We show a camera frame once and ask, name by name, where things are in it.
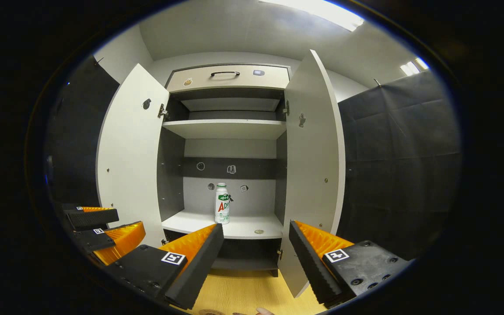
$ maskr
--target cabinet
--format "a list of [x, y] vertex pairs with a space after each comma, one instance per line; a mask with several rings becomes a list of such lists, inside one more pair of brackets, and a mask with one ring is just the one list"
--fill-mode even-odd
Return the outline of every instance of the cabinet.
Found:
[[[254, 78], [258, 65], [213, 67], [175, 71], [166, 88], [134, 67], [102, 124], [101, 205], [113, 204], [120, 224], [142, 220], [143, 242], [160, 247], [214, 223], [208, 187], [226, 182], [234, 202], [214, 267], [278, 268], [298, 296], [308, 281], [288, 240], [289, 222], [334, 234], [343, 204], [344, 139], [328, 74], [313, 50], [290, 80], [284, 66], [272, 76], [263, 68], [264, 81]], [[222, 84], [210, 80], [216, 76]]]

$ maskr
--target hand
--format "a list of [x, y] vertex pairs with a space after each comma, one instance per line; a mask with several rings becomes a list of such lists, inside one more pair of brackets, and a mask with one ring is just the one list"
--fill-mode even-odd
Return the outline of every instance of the hand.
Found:
[[274, 315], [271, 311], [268, 311], [267, 309], [264, 309], [263, 307], [258, 307], [256, 309], [258, 313], [256, 315]]

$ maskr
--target shelf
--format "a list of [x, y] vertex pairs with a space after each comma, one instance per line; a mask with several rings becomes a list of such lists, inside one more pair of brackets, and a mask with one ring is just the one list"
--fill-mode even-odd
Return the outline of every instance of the shelf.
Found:
[[[214, 214], [194, 213], [182, 210], [162, 222], [162, 227], [170, 231], [191, 233], [214, 224]], [[230, 223], [223, 225], [226, 239], [272, 239], [281, 238], [283, 226], [273, 213], [263, 217], [231, 217]], [[254, 231], [264, 230], [262, 234]]]
[[162, 127], [186, 139], [277, 140], [285, 122], [256, 119], [197, 119], [166, 122]]
[[217, 257], [211, 269], [225, 270], [274, 270], [277, 269], [277, 261], [274, 259], [226, 259]]

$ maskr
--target open cabinet door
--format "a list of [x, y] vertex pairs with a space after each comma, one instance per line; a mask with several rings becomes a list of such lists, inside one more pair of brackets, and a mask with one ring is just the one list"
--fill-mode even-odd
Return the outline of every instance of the open cabinet door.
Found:
[[285, 88], [287, 197], [278, 267], [298, 297], [308, 280], [289, 241], [291, 220], [330, 232], [338, 229], [346, 182], [342, 120], [328, 74], [310, 50]]
[[170, 94], [140, 64], [120, 85], [102, 123], [96, 151], [96, 183], [102, 207], [118, 209], [118, 225], [142, 221], [142, 243], [165, 239], [157, 196], [158, 140]]

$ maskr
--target plastic bottle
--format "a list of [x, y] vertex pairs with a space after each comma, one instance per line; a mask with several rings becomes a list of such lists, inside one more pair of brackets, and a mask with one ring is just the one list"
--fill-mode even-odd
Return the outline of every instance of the plastic bottle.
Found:
[[227, 191], [227, 185], [225, 183], [218, 183], [215, 191], [215, 223], [229, 223], [228, 206], [230, 203], [231, 200]]

